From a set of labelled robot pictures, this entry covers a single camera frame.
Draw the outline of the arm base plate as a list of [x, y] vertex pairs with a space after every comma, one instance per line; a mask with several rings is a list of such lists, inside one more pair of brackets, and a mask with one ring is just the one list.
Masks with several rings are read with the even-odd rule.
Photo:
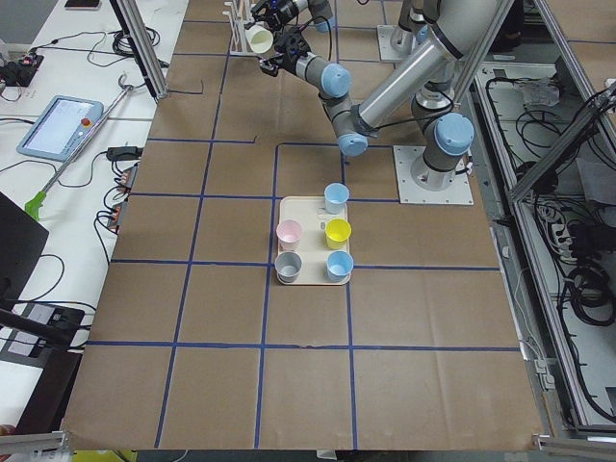
[[376, 28], [380, 61], [400, 63], [404, 61], [417, 45], [415, 35], [399, 26], [378, 25]]
[[424, 147], [393, 147], [398, 182], [398, 198], [406, 205], [473, 206], [469, 175], [462, 160], [454, 170], [439, 172], [424, 161]]

